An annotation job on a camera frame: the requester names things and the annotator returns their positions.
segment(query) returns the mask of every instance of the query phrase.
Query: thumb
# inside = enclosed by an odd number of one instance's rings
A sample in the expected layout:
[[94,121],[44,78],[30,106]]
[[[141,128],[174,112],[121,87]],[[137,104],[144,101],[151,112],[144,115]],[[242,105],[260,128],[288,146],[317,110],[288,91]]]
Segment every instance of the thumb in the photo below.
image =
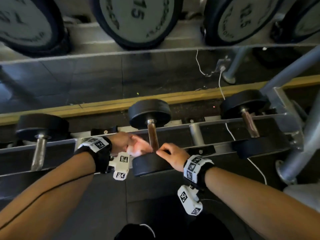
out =
[[166,153],[165,151],[162,151],[162,150],[158,150],[156,153],[159,157],[162,157],[164,160],[166,160],[168,163],[170,163],[171,156],[168,153]]

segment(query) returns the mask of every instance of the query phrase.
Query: black cable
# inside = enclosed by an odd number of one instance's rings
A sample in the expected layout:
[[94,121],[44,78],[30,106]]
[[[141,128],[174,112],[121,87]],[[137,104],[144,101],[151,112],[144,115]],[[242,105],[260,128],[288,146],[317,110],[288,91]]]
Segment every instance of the black cable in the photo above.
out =
[[86,175],[83,175],[83,176],[80,176],[80,177],[78,177],[78,178],[71,179],[71,180],[69,180],[69,181],[66,181],[66,182],[64,182],[64,183],[61,183],[61,184],[59,184],[59,185],[57,185],[57,186],[54,186],[54,187],[52,187],[52,188],[50,188],[50,189],[42,192],[42,193],[39,194],[33,201],[31,201],[25,208],[23,208],[22,210],[20,210],[13,218],[11,218],[10,221],[7,221],[6,223],[4,223],[3,226],[0,227],[0,231],[1,231],[3,228],[5,228],[6,226],[8,226],[14,219],[16,219],[19,215],[21,215],[26,209],[28,209],[34,202],[36,202],[37,199],[39,199],[39,198],[40,198],[41,196],[43,196],[45,193],[48,193],[48,192],[51,191],[51,190],[54,190],[54,189],[56,189],[56,188],[59,188],[59,187],[62,186],[62,185],[71,183],[71,182],[73,182],[73,181],[82,179],[82,178],[84,178],[84,177],[88,177],[88,176],[93,175],[93,174],[94,174],[94,172],[93,172],[93,173],[86,174]]

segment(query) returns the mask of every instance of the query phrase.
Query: forearm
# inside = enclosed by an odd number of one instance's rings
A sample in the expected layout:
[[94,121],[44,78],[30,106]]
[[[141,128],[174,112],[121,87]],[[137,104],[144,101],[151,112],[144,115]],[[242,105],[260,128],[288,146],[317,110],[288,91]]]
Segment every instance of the forearm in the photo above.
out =
[[216,167],[205,182],[266,239],[320,239],[320,214],[281,191]]
[[[66,181],[93,173],[95,163],[89,153],[80,153],[47,173],[0,212],[0,227],[38,195]],[[54,232],[77,206],[93,175],[58,187],[36,200],[9,225],[0,230],[0,239],[42,239]]]

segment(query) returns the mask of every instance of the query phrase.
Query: black pants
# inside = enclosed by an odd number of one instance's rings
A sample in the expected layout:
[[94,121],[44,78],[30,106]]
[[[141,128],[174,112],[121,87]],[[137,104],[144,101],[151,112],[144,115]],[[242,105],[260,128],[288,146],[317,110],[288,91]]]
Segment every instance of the black pants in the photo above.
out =
[[[128,224],[122,228],[114,240],[152,240],[152,232],[145,226]],[[189,224],[186,231],[181,233],[183,240],[212,239],[212,240],[234,240],[227,227],[213,214],[200,214]]]

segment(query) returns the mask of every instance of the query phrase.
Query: white cord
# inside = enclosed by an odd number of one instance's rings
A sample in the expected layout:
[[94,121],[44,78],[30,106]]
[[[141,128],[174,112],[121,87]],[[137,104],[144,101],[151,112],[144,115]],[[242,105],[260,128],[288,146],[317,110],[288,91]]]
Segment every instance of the white cord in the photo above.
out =
[[[219,88],[220,88],[220,92],[221,92],[221,94],[222,94],[223,99],[226,100],[226,98],[225,98],[225,96],[224,96],[224,94],[223,94],[223,92],[222,92],[221,85],[220,85],[220,80],[221,80],[221,75],[222,75],[222,73],[223,73],[223,71],[221,70],[221,72],[220,72],[220,77],[219,77]],[[229,127],[228,127],[227,124],[226,124],[226,129],[228,130],[228,132],[229,132],[230,135],[232,136],[233,140],[235,141],[236,139],[235,139],[235,137],[233,136],[233,134],[231,133],[231,131],[230,131],[230,129],[229,129]],[[262,175],[263,178],[264,178],[264,184],[265,184],[265,185],[268,185],[268,184],[267,184],[266,176],[264,176],[263,172],[257,167],[256,164],[253,163],[253,161],[251,161],[249,158],[247,158],[247,159],[248,159],[249,162],[252,163],[252,165],[254,165],[255,168],[261,173],[261,175]]]
[[199,67],[199,71],[202,73],[202,75],[204,75],[206,77],[212,76],[212,74],[215,73],[215,72],[211,72],[210,74],[206,74],[201,70],[201,67],[200,67],[200,64],[199,64],[199,61],[198,61],[198,52],[199,52],[199,50],[197,50],[197,54],[195,55],[195,60],[197,61],[197,64],[198,64],[198,67]]
[[147,228],[149,228],[149,230],[152,232],[153,237],[156,238],[155,232],[152,230],[152,228],[150,226],[148,226],[147,224],[140,224],[139,226],[145,226]]

